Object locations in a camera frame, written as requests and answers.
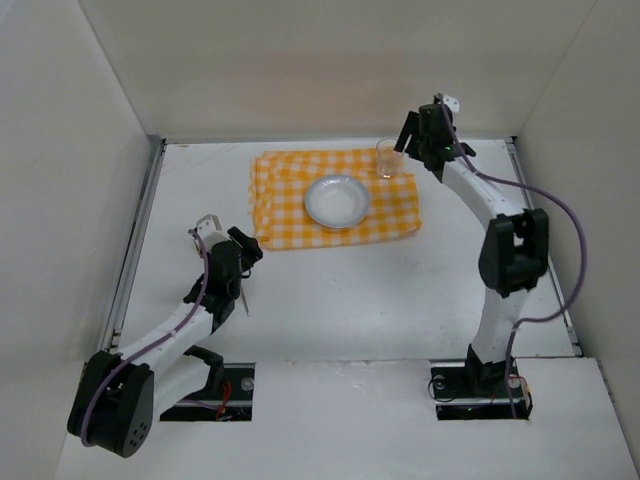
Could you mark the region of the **silver spoon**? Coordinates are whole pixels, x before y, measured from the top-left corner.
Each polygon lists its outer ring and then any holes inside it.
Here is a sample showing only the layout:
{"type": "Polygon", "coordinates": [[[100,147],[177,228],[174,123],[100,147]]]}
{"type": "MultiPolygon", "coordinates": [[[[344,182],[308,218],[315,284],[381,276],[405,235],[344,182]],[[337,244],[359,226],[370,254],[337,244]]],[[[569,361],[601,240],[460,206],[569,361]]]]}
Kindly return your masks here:
{"type": "Polygon", "coordinates": [[[247,301],[246,295],[244,293],[242,293],[242,292],[241,292],[241,299],[242,299],[242,303],[243,303],[243,307],[244,307],[245,313],[246,313],[247,317],[249,317],[250,316],[250,310],[249,310],[249,306],[248,306],[248,301],[247,301]]]}

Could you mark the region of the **clear plastic cup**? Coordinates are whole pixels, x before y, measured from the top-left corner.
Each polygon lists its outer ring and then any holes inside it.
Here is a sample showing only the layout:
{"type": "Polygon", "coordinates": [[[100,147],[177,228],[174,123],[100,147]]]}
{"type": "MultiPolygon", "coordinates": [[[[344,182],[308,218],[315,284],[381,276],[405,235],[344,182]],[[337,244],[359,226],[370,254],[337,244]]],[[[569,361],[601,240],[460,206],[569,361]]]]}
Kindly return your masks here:
{"type": "Polygon", "coordinates": [[[403,154],[395,150],[397,139],[385,137],[376,144],[376,172],[382,178],[393,178],[403,170],[403,154]]]}

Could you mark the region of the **yellow white checkered cloth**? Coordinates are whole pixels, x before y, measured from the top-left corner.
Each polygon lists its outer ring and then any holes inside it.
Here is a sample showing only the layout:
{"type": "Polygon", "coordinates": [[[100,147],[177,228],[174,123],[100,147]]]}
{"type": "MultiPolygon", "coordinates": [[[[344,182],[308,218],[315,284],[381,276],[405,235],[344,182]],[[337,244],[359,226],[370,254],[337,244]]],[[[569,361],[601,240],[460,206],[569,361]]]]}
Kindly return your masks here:
{"type": "Polygon", "coordinates": [[[250,164],[249,205],[260,246],[272,251],[354,246],[396,240],[418,231],[419,194],[415,176],[377,175],[373,148],[267,151],[250,164]],[[347,229],[324,227],[306,212],[311,184],[331,174],[350,175],[368,190],[364,220],[347,229]]]}

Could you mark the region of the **white paper plate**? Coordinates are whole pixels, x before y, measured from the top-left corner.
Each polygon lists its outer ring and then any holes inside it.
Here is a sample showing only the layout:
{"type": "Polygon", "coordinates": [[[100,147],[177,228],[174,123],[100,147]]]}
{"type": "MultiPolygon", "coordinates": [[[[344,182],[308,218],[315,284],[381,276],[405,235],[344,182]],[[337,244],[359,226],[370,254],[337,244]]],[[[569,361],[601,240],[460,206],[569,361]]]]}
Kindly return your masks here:
{"type": "Polygon", "coordinates": [[[342,174],[327,175],[306,190],[304,206],[310,218],[331,229],[358,225],[371,205],[369,190],[358,179],[342,174]]]}

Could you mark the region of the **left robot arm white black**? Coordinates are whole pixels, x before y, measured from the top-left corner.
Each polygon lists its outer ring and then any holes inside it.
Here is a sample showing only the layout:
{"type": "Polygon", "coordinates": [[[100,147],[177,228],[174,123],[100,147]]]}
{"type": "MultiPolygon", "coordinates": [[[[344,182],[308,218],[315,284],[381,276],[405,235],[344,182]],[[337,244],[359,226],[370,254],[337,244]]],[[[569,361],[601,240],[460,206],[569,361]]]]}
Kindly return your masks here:
{"type": "Polygon", "coordinates": [[[190,234],[204,271],[175,312],[130,346],[95,353],[84,367],[67,431],[86,447],[128,458],[167,411],[211,409],[216,419],[228,420],[228,402],[246,393],[226,374],[223,357],[200,343],[231,316],[263,252],[236,227],[198,226],[190,234]]]}

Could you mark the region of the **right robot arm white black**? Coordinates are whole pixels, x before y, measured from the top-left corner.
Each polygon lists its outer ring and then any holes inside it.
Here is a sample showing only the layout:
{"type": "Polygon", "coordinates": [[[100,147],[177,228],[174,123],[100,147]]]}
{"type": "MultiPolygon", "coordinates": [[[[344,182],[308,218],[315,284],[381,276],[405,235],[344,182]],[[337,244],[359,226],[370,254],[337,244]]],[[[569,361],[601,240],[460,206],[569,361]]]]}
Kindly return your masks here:
{"type": "Polygon", "coordinates": [[[478,271],[485,301],[463,368],[471,396],[496,394],[512,359],[509,345],[530,292],[548,269],[549,219],[510,200],[495,180],[472,168],[475,151],[456,136],[457,101],[437,95],[408,113],[394,150],[421,162],[453,191],[485,231],[478,271]]]}

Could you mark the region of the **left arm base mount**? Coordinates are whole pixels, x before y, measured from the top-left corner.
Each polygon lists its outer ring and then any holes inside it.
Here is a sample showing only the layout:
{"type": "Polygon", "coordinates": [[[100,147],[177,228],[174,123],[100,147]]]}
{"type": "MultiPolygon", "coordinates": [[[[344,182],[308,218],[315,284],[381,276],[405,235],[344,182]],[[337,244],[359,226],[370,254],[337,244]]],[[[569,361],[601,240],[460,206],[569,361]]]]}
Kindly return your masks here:
{"type": "Polygon", "coordinates": [[[253,413],[254,363],[226,363],[210,350],[193,346],[189,360],[207,365],[207,381],[159,416],[161,422],[249,422],[253,413]]]}

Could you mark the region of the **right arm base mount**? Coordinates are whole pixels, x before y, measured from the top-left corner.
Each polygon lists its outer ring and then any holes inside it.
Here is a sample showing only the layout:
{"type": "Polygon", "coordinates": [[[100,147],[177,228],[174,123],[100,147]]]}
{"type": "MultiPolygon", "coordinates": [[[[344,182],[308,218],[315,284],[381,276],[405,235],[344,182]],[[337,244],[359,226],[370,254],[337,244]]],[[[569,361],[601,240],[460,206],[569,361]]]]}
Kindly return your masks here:
{"type": "Polygon", "coordinates": [[[533,399],[524,377],[515,364],[509,380],[504,373],[490,380],[487,387],[474,387],[461,362],[436,363],[427,384],[440,421],[528,420],[533,399]]]}

